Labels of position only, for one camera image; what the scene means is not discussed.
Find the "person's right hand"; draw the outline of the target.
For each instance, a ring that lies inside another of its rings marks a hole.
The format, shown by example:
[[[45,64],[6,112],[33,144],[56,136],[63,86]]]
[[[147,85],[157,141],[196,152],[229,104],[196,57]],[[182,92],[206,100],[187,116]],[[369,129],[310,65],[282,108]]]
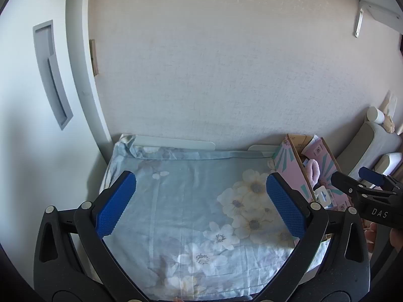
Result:
[[[399,252],[403,247],[403,232],[392,228],[389,234],[391,245]]]

